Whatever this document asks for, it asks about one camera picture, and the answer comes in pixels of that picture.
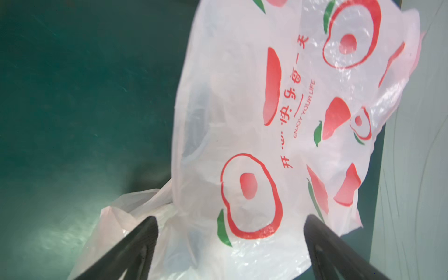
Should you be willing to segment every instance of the green floor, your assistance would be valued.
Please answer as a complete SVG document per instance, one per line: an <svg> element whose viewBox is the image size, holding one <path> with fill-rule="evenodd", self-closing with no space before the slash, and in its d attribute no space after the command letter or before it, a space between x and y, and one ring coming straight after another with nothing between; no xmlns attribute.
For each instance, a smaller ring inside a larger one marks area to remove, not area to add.
<svg viewBox="0 0 448 280"><path fill-rule="evenodd" d="M168 180L196 5L0 0L1 279L65 279L101 208ZM365 227L345 237L367 259L383 135L359 194Z"/></svg>

